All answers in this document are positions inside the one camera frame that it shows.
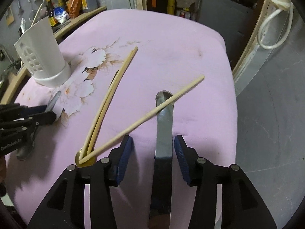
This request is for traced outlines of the blue white seasoning bag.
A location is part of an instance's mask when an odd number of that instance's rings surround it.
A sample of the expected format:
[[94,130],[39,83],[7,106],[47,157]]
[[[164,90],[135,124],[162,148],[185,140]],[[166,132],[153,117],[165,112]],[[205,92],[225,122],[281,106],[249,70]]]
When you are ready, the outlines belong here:
[[64,24],[70,19],[68,12],[62,7],[54,8],[54,17],[60,24]]

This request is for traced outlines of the pink floral table cloth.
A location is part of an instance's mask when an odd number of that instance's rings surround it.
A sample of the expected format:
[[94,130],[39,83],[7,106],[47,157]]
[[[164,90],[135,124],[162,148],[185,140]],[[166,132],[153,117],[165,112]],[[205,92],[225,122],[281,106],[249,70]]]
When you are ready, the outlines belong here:
[[174,104],[173,135],[214,164],[235,162],[237,104],[225,42],[215,30],[177,16],[144,10],[104,11],[59,46],[71,65],[54,108],[59,120],[37,130],[31,155],[6,157],[7,192],[25,222],[63,170],[75,161],[115,72],[132,62],[105,115],[100,147],[155,108],[159,91],[177,93],[204,80]]

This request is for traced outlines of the dark soy sauce bottle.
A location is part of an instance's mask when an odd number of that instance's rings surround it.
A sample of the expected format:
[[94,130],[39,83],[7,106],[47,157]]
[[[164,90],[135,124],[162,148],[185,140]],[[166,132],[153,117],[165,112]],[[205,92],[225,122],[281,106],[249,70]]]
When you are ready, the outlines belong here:
[[54,15],[53,3],[51,0],[46,0],[46,3],[47,3],[47,15],[48,15],[49,23],[51,24],[51,27],[55,27],[58,25],[58,21]]

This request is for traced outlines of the grey cabinet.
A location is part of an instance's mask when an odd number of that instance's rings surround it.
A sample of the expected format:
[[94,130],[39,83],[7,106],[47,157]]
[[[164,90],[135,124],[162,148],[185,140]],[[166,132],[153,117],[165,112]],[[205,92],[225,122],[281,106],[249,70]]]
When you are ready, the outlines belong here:
[[229,62],[234,65],[245,48],[252,15],[252,9],[232,0],[201,0],[197,21],[223,37]]

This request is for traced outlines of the wooden chopstick long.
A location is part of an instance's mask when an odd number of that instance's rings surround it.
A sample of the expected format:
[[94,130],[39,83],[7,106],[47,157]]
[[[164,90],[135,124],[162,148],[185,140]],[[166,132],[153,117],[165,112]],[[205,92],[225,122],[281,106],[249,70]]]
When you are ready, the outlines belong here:
[[114,93],[116,92],[116,89],[119,86],[119,83],[123,77],[123,75],[125,74],[127,68],[129,67],[132,59],[134,58],[135,54],[138,51],[138,47],[135,47],[130,54],[128,55],[128,57],[125,59],[123,65],[121,66],[121,68],[119,69],[119,71],[116,72],[113,81],[111,82],[107,93],[101,103],[100,108],[98,109],[98,112],[94,118],[94,121],[92,122],[91,128],[89,130],[89,133],[85,139],[85,143],[83,145],[83,148],[81,149],[80,155],[79,155],[79,161],[84,158],[85,156],[87,156],[89,153],[91,153],[95,142],[96,142],[96,138],[98,135],[98,132],[100,131],[102,122],[104,120],[105,114],[108,110],[108,107],[112,101],[112,98],[114,96]]

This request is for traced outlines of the steel spoon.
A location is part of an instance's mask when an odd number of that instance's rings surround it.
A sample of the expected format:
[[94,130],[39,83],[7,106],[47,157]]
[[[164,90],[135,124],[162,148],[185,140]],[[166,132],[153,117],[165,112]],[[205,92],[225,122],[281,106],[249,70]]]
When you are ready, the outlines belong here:
[[[58,91],[54,97],[50,100],[50,102],[47,104],[47,107],[45,109],[45,113],[47,112],[51,112],[56,104],[56,102],[58,101],[58,98],[60,97],[60,94],[61,94],[61,91]],[[19,161],[24,161],[26,160],[31,152],[33,151],[33,148],[35,146],[35,134],[36,134],[36,131],[38,129],[38,126],[40,126],[41,123],[36,123],[36,126],[33,130],[33,132],[30,134],[30,143],[28,143],[26,146],[22,146],[21,148],[19,148],[17,150],[17,153],[16,153],[16,157]]]

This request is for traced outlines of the white plastic utensil caddy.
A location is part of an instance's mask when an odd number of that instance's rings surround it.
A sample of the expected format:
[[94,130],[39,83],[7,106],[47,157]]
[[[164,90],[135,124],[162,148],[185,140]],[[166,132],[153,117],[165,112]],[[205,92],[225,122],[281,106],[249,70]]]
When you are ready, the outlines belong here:
[[56,88],[71,76],[71,69],[63,58],[48,18],[26,30],[14,47],[38,84]]

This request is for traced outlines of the steel table knife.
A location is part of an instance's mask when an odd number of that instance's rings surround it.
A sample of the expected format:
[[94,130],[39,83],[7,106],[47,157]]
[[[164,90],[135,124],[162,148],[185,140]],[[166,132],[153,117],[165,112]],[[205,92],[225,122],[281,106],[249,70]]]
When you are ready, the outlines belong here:
[[169,228],[172,203],[173,110],[171,102],[157,114],[157,143],[149,211],[149,228]]

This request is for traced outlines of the chopstick in caddy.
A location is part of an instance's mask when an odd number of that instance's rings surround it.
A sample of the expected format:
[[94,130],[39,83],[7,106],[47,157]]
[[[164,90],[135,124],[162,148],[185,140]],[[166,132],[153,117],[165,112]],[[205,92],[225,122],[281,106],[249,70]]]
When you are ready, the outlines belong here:
[[35,13],[35,16],[33,17],[32,23],[31,23],[31,27],[35,24],[36,19],[42,9],[43,3],[40,4],[39,8],[37,9],[37,12]]

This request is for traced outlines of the wooden chopstick single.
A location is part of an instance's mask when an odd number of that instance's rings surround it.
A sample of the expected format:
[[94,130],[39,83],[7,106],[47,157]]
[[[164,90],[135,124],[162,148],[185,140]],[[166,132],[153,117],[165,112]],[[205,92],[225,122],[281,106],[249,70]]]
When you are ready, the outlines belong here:
[[142,125],[144,122],[150,120],[154,116],[156,116],[162,109],[164,109],[166,106],[168,106],[170,103],[177,101],[180,97],[185,95],[187,92],[189,92],[191,89],[193,89],[195,86],[197,86],[199,83],[201,83],[205,79],[204,75],[199,76],[197,79],[192,81],[190,84],[182,88],[180,91],[172,95],[170,98],[168,98],[166,101],[164,101],[162,104],[158,105],[153,110],[149,111],[145,116],[138,119],[136,122],[134,122],[132,125],[130,125],[128,128],[114,136],[112,139],[107,141],[105,144],[100,146],[99,148],[93,150],[90,154],[86,155],[85,157],[81,157],[79,160],[80,164],[84,164],[88,160],[90,160],[93,157],[97,157],[101,155],[103,152],[105,152],[107,149],[109,149],[111,146],[114,145],[115,142],[117,142],[119,139],[121,139],[126,134],[129,134],[133,130],[135,130],[137,127]]

